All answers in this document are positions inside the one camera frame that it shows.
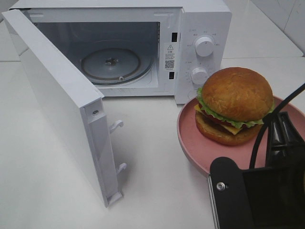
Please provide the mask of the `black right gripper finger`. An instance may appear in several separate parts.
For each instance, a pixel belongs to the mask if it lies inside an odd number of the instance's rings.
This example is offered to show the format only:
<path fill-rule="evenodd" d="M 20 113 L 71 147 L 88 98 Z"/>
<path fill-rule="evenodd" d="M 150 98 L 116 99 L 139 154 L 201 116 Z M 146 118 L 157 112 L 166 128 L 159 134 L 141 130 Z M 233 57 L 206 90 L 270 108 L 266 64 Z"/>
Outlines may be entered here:
<path fill-rule="evenodd" d="M 268 127 L 266 167 L 288 167 L 305 161 L 305 141 L 291 122 L 288 112 L 280 112 Z"/>

